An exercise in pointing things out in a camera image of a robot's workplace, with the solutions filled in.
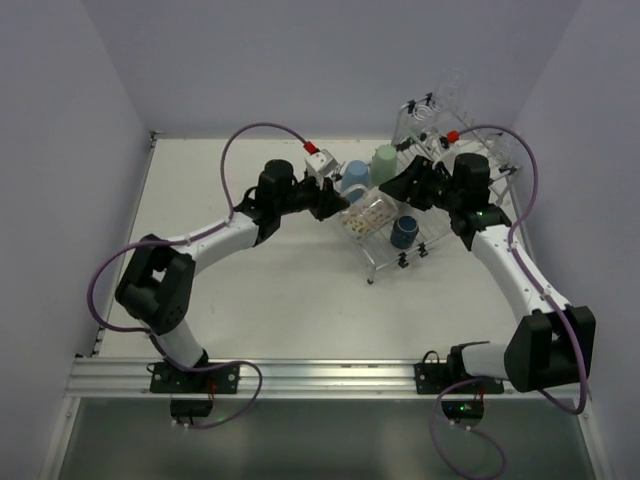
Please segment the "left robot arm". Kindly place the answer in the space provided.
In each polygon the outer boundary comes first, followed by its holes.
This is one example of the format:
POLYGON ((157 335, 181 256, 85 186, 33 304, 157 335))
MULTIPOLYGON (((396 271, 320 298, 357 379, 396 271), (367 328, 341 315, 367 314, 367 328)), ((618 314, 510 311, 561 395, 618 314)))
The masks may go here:
POLYGON ((349 206, 330 179, 305 174, 298 180, 289 162, 271 160, 228 220, 182 238, 144 237, 126 266, 115 300, 148 329, 169 362, 196 372, 208 360, 186 320, 196 276, 228 256, 264 243, 285 215, 308 211, 323 221, 349 206))

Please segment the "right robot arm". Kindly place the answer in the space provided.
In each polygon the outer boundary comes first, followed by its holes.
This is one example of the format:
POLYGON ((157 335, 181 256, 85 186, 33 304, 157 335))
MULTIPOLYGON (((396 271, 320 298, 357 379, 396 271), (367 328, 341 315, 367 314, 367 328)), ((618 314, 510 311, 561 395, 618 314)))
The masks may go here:
POLYGON ((464 376, 507 380, 519 392, 584 384, 595 317, 544 279, 516 241, 506 213, 491 202, 490 184, 488 159, 462 153, 451 169, 416 156, 379 187, 417 210, 445 211, 453 233, 488 270, 511 307, 517 326, 510 341, 457 345, 451 367, 464 376))

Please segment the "white patterned ceramic mug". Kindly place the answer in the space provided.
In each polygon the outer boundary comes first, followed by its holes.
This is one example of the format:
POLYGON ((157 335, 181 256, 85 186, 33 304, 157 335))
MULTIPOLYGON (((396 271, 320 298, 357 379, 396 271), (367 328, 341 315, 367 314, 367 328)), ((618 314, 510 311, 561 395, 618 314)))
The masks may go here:
POLYGON ((394 221, 398 214, 396 202, 374 187, 341 212, 339 220, 345 232, 353 240, 361 242, 394 221))

